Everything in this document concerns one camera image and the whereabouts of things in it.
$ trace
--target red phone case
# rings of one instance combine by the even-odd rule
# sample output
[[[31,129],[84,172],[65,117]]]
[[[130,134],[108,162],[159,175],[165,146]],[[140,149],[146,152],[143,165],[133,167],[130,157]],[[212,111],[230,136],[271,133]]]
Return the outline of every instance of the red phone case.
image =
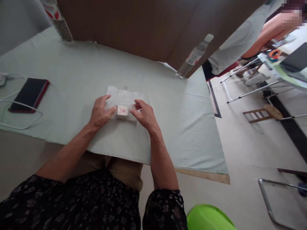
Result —
[[[47,90],[47,88],[48,88],[48,86],[50,85],[50,82],[49,82],[48,80],[45,79],[45,81],[46,81],[46,83],[45,83],[44,87],[42,88],[41,93],[39,94],[39,96],[38,96],[38,98],[37,98],[37,100],[36,100],[36,102],[35,102],[33,108],[36,108],[36,109],[37,109],[39,103],[41,102],[41,100],[42,100],[42,98],[43,98],[43,96],[44,96],[44,94],[45,94],[45,92],[46,92],[46,90]],[[33,110],[33,109],[32,109],[32,110],[29,110],[29,111],[23,111],[23,110],[20,110],[20,111],[18,111],[18,110],[13,110],[13,111],[12,111],[12,110],[11,110],[11,107],[8,109],[8,111],[10,111],[10,112],[16,112],[16,113],[35,113],[35,110]]]

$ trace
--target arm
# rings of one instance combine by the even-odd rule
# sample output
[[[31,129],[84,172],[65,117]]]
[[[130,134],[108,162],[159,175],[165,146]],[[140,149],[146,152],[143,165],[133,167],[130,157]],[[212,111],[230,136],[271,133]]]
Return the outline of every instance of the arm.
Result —
[[[141,109],[141,112],[130,110],[130,113],[148,130],[150,136],[150,168],[153,175],[154,188],[178,190],[179,185],[174,165],[164,144],[153,108],[142,100],[135,100],[135,102],[136,109]]]
[[[115,113],[116,106],[108,112],[104,111],[106,100],[110,97],[111,95],[105,95],[96,99],[88,124],[35,173],[37,176],[63,183],[68,180],[93,137]]]

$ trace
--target beige pants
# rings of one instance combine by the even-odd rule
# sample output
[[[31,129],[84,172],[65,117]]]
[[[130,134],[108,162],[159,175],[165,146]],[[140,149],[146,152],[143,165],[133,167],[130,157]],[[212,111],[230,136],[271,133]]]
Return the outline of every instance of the beige pants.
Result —
[[[105,155],[95,154],[89,151],[83,154],[78,165],[71,173],[70,178],[93,172],[103,166],[107,166],[111,174],[128,187],[136,189],[139,192],[142,190],[143,181],[141,179],[141,172],[143,164],[117,157],[106,157]]]

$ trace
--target wooden stool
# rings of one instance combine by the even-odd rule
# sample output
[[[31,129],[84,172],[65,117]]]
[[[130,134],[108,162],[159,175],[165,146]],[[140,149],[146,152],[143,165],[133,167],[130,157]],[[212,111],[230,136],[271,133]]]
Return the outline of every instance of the wooden stool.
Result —
[[[266,111],[268,113],[268,116],[264,116],[262,111]],[[258,121],[262,121],[262,120],[268,120],[268,119],[272,119],[272,118],[275,118],[277,120],[283,119],[283,116],[279,112],[279,110],[276,109],[274,106],[272,106],[270,104],[266,104],[264,106],[264,108],[262,108],[262,109],[247,111],[247,112],[244,112],[243,114],[245,115],[247,113],[249,113],[251,115],[251,117],[253,117],[252,114],[254,114],[257,117],[257,119],[249,121],[249,123],[254,123],[254,122],[258,122]]]

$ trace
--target brown cardboard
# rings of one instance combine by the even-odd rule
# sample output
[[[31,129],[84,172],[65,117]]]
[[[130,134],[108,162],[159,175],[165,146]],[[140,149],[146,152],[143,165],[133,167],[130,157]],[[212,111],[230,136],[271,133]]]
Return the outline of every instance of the brown cardboard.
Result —
[[[263,0],[58,0],[74,40],[95,41],[179,69],[191,50],[215,37],[189,77]]]

